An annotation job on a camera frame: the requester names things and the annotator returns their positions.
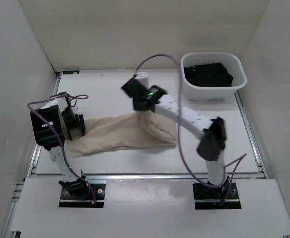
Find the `beige trousers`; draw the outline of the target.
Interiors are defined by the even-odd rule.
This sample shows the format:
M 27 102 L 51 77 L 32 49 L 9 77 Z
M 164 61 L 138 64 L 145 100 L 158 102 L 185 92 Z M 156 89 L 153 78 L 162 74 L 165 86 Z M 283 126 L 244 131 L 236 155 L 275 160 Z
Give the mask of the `beige trousers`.
M 152 111 L 85 121 L 85 135 L 67 145 L 72 157 L 107 151 L 177 145 L 176 122 Z

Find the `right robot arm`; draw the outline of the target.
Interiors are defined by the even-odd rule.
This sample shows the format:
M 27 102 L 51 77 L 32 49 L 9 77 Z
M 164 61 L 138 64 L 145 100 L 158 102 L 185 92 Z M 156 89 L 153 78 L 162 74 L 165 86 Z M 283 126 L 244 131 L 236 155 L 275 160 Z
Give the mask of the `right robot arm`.
M 182 105 L 164 89 L 154 85 L 147 89 L 143 86 L 129 96 L 136 111 L 152 111 L 178 124 L 178 148 L 182 161 L 189 173 L 197 179 L 186 162 L 181 145 L 180 130 L 185 128 L 194 135 L 199 144 L 197 154 L 205 160 L 208 170 L 208 182 L 202 183 L 209 188 L 214 198 L 222 197 L 227 191 L 228 175 L 226 173 L 224 149 L 226 147 L 226 129 L 221 117 L 206 117 Z

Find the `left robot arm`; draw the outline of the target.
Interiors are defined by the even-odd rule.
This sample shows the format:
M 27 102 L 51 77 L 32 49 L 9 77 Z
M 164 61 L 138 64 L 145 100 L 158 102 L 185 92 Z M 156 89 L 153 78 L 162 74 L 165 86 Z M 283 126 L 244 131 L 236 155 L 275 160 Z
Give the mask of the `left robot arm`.
M 63 179 L 59 184 L 70 195 L 79 199 L 96 201 L 95 192 L 83 171 L 76 165 L 69 151 L 67 141 L 72 141 L 72 132 L 84 136 L 84 116 L 77 112 L 77 100 L 87 95 L 71 96 L 66 92 L 51 96 L 43 101 L 27 104 L 36 143 L 55 159 Z

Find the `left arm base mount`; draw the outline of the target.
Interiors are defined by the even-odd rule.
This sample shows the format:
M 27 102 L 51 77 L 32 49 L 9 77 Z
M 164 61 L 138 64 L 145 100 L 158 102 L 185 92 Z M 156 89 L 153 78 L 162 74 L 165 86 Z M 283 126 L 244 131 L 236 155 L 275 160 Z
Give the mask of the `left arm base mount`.
M 61 208 L 103 208 L 106 184 L 91 183 L 90 188 L 81 180 L 72 183 L 59 181 L 62 186 L 59 207 Z

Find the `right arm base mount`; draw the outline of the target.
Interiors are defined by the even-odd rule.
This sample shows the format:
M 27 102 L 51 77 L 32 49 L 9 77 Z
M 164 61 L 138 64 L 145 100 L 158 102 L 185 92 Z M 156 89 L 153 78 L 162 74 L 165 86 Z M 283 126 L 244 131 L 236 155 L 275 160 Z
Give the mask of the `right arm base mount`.
M 195 210 L 242 209 L 236 183 L 224 191 L 211 189 L 200 183 L 193 184 Z

